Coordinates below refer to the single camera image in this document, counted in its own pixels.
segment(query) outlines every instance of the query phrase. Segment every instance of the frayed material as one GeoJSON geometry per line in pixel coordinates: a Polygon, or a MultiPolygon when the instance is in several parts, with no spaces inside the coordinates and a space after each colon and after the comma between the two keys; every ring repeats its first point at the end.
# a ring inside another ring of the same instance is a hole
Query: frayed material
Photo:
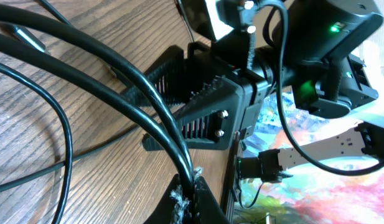
{"type": "Polygon", "coordinates": [[[171,191],[170,197],[175,199],[177,203],[175,204],[174,210],[172,211],[172,224],[182,224],[182,219],[184,218],[185,210],[189,205],[190,201],[187,197],[182,196],[182,187],[178,185],[176,190],[171,191]]]}
{"type": "MultiPolygon", "coordinates": [[[[196,167],[196,169],[193,171],[194,180],[197,180],[197,178],[202,175],[203,170],[203,167],[196,167]]],[[[182,224],[182,220],[184,219],[184,215],[186,213],[187,207],[189,206],[190,200],[187,197],[183,197],[182,187],[180,185],[177,186],[176,190],[171,191],[170,198],[177,201],[172,211],[171,224],[182,224]]]]}
{"type": "Polygon", "coordinates": [[[200,167],[200,166],[198,166],[198,167],[196,167],[196,169],[194,169],[193,174],[194,174],[194,180],[195,181],[197,180],[197,178],[199,178],[202,175],[203,170],[204,170],[204,168],[200,167]]]}

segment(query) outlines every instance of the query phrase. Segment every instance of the metal bolt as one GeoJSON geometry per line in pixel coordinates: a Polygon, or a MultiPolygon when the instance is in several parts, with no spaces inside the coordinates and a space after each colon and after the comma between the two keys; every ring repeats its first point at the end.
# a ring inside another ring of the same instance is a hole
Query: metal bolt
{"type": "Polygon", "coordinates": [[[225,132],[224,131],[222,131],[222,130],[217,130],[217,131],[215,131],[215,136],[216,137],[222,137],[223,135],[225,134],[225,132]]]}
{"type": "Polygon", "coordinates": [[[218,117],[220,118],[226,118],[227,116],[229,116],[228,112],[227,111],[219,111],[218,112],[218,117]]]}
{"type": "Polygon", "coordinates": [[[255,30],[256,30],[256,27],[255,26],[249,26],[247,28],[247,33],[249,34],[254,34],[255,33],[255,30]]]}
{"type": "Polygon", "coordinates": [[[250,10],[254,7],[254,1],[246,1],[244,3],[244,8],[247,10],[250,10]]]}

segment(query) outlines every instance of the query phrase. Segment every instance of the green light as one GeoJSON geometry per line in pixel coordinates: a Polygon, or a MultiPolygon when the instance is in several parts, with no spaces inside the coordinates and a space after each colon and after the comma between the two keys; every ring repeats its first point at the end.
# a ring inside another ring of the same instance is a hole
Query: green light
{"type": "Polygon", "coordinates": [[[338,27],[336,27],[336,26],[332,26],[330,28],[330,30],[331,30],[331,32],[340,32],[340,29],[338,27]]]}

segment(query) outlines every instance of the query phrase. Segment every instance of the wooden table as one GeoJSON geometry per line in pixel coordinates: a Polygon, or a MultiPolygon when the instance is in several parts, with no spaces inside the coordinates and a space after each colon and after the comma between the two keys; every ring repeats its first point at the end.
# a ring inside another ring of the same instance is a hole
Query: wooden table
{"type": "MultiPolygon", "coordinates": [[[[173,0],[49,0],[77,28],[104,42],[142,71],[170,45],[186,49],[190,35],[173,0]]],[[[0,3],[52,17],[34,0],[0,3]]],[[[52,56],[110,88],[124,85],[96,57],[32,30],[52,56]]],[[[47,72],[0,54],[0,62],[47,89],[64,108],[75,154],[132,125],[91,94],[47,72]]],[[[105,150],[74,162],[62,223],[142,223],[156,207],[176,169],[164,151],[146,152],[142,129],[105,150]]],[[[50,106],[0,74],[0,184],[63,160],[63,131],[50,106]]],[[[191,150],[195,166],[219,199],[227,151],[191,150]]],[[[0,223],[50,223],[63,169],[0,193],[0,223]]]]}

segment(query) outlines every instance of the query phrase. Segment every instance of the wood grain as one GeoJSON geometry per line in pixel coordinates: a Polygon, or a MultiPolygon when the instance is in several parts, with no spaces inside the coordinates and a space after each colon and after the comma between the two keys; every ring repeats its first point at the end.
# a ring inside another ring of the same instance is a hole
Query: wood grain
{"type": "MultiPolygon", "coordinates": [[[[50,2],[77,29],[115,49],[142,71],[168,46],[176,44],[186,49],[190,42],[173,0],[50,2]]],[[[34,0],[0,3],[52,17],[34,0]]],[[[32,32],[52,56],[117,92],[124,90],[124,85],[93,55],[47,34],[32,32]]],[[[132,125],[128,118],[71,83],[1,53],[0,62],[30,77],[57,99],[72,127],[75,154],[132,125]]],[[[62,223],[142,223],[147,219],[176,169],[165,152],[146,152],[141,147],[143,134],[138,129],[73,164],[62,223]]],[[[62,135],[59,119],[43,99],[0,74],[0,184],[62,160],[62,135]]],[[[191,150],[191,154],[195,166],[205,168],[203,176],[219,199],[227,151],[191,150]]],[[[63,169],[0,193],[0,223],[50,223],[62,173],[63,169]]]]}

